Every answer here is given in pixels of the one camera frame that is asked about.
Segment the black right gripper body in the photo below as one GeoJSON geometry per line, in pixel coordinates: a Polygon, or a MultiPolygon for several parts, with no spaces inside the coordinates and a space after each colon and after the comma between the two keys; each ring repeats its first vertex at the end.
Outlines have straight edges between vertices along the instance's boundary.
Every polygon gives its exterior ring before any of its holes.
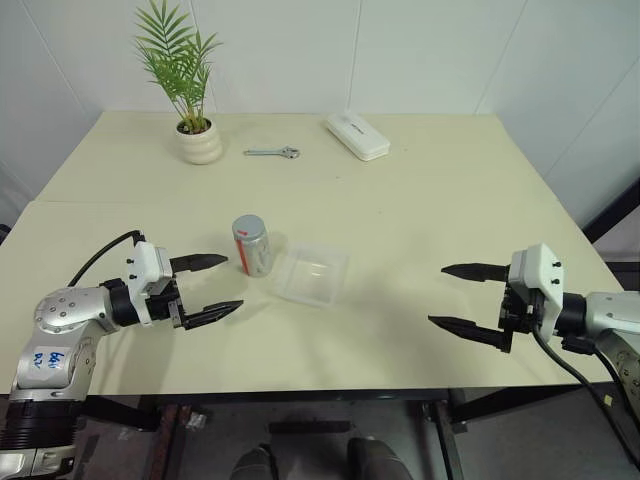
{"type": "Polygon", "coordinates": [[[505,333],[529,334],[542,326],[545,297],[540,289],[506,284],[500,305],[499,328],[505,333]]]}

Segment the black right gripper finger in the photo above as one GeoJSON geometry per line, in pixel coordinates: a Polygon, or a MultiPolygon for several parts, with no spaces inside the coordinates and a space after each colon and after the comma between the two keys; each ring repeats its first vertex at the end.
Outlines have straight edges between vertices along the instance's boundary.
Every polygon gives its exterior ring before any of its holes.
{"type": "Polygon", "coordinates": [[[511,351],[512,334],[509,332],[481,327],[457,317],[429,315],[428,320],[460,338],[493,346],[503,353],[511,351]]]}
{"type": "Polygon", "coordinates": [[[474,282],[506,282],[508,279],[509,269],[509,265],[464,263],[442,267],[441,272],[456,278],[474,282]]]}

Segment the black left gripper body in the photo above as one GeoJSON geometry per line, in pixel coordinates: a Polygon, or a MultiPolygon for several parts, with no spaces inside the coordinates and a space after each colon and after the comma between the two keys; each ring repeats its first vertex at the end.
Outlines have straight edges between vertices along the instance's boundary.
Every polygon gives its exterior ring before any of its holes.
{"type": "Polygon", "coordinates": [[[185,327],[185,310],[176,279],[170,280],[159,294],[147,298],[147,310],[153,322],[167,320],[175,329],[185,327]]]}

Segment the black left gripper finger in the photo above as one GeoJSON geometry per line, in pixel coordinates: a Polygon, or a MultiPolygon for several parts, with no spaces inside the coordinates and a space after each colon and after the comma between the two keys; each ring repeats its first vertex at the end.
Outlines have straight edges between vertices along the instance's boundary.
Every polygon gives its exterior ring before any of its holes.
{"type": "Polygon", "coordinates": [[[174,274],[179,272],[197,272],[207,270],[228,261],[228,257],[220,254],[190,254],[170,259],[174,274]]]}
{"type": "Polygon", "coordinates": [[[215,323],[236,311],[243,304],[243,300],[233,300],[208,305],[200,312],[184,314],[181,320],[181,327],[185,330],[191,330],[215,323]]]}

